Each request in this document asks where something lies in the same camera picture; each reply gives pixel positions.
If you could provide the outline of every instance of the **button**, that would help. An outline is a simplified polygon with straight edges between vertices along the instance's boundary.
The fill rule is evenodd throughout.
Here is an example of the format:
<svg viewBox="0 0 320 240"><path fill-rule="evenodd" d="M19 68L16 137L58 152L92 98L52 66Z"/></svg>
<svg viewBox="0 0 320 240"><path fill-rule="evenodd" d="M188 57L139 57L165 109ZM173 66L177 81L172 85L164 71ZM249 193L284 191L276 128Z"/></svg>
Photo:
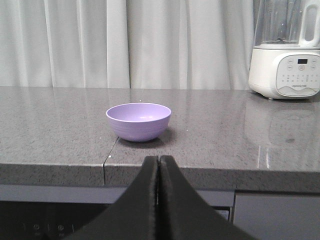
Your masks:
<svg viewBox="0 0 320 240"><path fill-rule="evenodd" d="M33 225L33 229L34 229L34 230L39 230L39 229L40 229L40 225L39 225L39 224Z"/></svg>
<svg viewBox="0 0 320 240"><path fill-rule="evenodd" d="M58 226L58 230L59 230L59 231L63 231L64 229L65 229L65 228L64 228L63 225L59 225L59 226Z"/></svg>

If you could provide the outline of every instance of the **blender jar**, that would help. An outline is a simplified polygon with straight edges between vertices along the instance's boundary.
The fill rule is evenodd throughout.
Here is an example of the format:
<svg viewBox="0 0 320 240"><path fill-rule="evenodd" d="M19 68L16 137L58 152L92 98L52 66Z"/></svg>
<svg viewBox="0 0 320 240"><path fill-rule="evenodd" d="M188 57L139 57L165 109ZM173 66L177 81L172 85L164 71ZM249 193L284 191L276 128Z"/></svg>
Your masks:
<svg viewBox="0 0 320 240"><path fill-rule="evenodd" d="M261 0L254 48L320 48L320 0Z"/></svg>

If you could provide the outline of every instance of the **gray cabinet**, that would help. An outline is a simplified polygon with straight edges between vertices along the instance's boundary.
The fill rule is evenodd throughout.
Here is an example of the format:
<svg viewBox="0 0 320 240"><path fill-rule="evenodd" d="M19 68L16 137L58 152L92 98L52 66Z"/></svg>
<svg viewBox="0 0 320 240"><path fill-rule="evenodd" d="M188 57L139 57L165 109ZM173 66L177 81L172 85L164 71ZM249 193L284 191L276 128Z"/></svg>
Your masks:
<svg viewBox="0 0 320 240"><path fill-rule="evenodd" d="M236 193L233 223L260 240L320 240L320 197Z"/></svg>

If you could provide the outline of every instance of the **purple bowl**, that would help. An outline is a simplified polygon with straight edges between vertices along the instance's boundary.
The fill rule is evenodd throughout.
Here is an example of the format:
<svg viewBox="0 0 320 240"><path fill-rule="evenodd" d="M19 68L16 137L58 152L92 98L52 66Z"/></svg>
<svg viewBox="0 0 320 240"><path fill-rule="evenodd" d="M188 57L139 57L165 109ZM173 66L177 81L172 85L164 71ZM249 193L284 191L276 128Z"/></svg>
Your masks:
<svg viewBox="0 0 320 240"><path fill-rule="evenodd" d="M158 137L168 127L170 108L154 103L127 103L106 111L116 135L132 142L146 142Z"/></svg>

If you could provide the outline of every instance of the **bowl rim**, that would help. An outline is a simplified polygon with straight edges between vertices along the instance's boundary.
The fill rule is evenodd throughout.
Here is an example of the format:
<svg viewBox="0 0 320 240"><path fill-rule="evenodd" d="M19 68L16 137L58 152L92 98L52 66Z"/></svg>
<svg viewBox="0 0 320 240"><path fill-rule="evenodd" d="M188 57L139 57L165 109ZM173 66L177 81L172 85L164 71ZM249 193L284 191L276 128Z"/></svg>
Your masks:
<svg viewBox="0 0 320 240"><path fill-rule="evenodd" d="M163 108L166 108L169 110L169 114L160 118L160 119L155 119L155 120L150 120L150 121L127 121L127 120L121 120L121 119L118 119L118 118L114 118L112 116L110 116L108 114L108 112L114 108L117 108L117 107L120 107L120 106L124 106L124 105L140 105L140 104L147 104L147 105L157 105L157 106L161 106ZM116 106L113 106L113 107L110 107L106 112L105 112L105 115L109 118L109 119L112 119L112 120L115 120L115 121L119 121L119 122L123 122L123 123L152 123L152 122L156 122L156 121L159 121L159 120L162 120L162 119L165 119L167 117L170 117L172 111L169 107L167 106L164 106L164 105L161 105L161 104L157 104L157 103L151 103L151 102L130 102L130 103L124 103L124 104L120 104L120 105L116 105Z"/></svg>

